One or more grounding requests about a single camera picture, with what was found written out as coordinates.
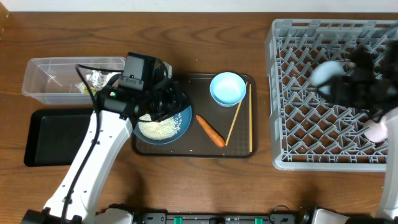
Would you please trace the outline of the pink plastic cup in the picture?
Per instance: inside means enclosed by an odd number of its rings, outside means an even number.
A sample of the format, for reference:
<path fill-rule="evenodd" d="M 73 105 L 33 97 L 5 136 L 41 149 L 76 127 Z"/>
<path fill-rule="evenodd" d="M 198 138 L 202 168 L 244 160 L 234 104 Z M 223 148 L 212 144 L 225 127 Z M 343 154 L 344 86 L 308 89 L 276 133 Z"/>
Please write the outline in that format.
<path fill-rule="evenodd" d="M 387 139 L 387 116 L 383 116 L 379 122 L 368 120 L 364 123 L 363 128 L 366 129 L 364 132 L 365 137 L 371 142 L 382 142 Z"/>

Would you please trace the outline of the light blue plastic cup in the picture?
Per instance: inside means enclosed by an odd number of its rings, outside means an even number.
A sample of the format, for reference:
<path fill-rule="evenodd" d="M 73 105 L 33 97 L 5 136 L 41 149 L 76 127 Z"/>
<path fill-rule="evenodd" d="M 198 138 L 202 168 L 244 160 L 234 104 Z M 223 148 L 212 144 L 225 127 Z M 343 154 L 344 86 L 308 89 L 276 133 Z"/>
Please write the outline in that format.
<path fill-rule="evenodd" d="M 345 71 L 340 63 L 336 61 L 328 61 L 319 64 L 310 75 L 309 81 L 312 86 L 317 88 L 320 95 L 330 96 L 331 85 L 325 84 L 334 76 L 344 75 Z"/>

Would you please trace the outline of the light blue bowl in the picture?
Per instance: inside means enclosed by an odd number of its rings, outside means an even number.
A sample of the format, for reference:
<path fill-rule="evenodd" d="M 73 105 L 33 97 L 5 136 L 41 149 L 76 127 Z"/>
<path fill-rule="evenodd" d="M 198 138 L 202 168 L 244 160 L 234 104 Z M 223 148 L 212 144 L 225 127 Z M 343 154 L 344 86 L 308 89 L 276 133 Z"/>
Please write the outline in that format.
<path fill-rule="evenodd" d="M 246 83 L 236 73 L 219 73 L 210 83 L 210 95 L 219 105 L 232 107 L 245 97 Z"/>

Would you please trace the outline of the foil snack wrapper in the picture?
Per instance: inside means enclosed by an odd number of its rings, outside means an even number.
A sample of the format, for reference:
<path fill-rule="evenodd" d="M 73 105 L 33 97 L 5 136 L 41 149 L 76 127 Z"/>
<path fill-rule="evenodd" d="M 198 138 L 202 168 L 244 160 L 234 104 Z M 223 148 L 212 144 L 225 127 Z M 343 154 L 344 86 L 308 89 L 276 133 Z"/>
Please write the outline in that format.
<path fill-rule="evenodd" d="M 82 81 L 82 77 L 87 82 L 90 90 L 95 95 L 97 91 L 100 91 L 105 87 L 108 82 L 115 78 L 119 78 L 121 73 L 119 72 L 101 72 L 97 70 L 84 70 L 83 72 L 78 72 L 78 77 L 80 78 L 80 83 L 75 84 L 73 87 L 74 93 L 89 94 L 88 88 Z"/>

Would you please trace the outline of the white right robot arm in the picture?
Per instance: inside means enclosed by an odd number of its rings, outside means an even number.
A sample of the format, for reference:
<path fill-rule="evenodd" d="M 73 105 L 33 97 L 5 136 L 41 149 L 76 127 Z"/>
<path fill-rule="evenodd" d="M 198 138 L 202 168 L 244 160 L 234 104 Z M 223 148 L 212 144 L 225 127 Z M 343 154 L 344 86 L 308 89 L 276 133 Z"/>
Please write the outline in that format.
<path fill-rule="evenodd" d="M 365 136 L 373 142 L 388 140 L 384 190 L 375 217 L 326 217 L 342 223 L 397 223 L 397 41 L 388 43 L 383 78 L 374 76 L 372 55 L 364 48 L 350 56 L 353 74 L 347 76 L 338 62 L 325 62 L 312 73 L 310 82 L 327 102 L 364 110 L 371 116 Z"/>

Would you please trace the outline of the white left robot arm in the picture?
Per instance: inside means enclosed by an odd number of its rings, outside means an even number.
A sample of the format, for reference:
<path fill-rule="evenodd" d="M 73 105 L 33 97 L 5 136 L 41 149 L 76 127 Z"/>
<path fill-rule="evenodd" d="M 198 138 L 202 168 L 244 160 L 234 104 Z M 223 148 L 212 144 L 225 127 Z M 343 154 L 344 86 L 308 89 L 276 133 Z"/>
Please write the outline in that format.
<path fill-rule="evenodd" d="M 151 114 L 161 121 L 190 106 L 187 94 L 173 81 L 141 91 L 106 85 L 91 98 L 94 112 L 65 178 L 42 211 L 26 211 L 23 223 L 94 223 L 104 183 L 137 119 Z"/>

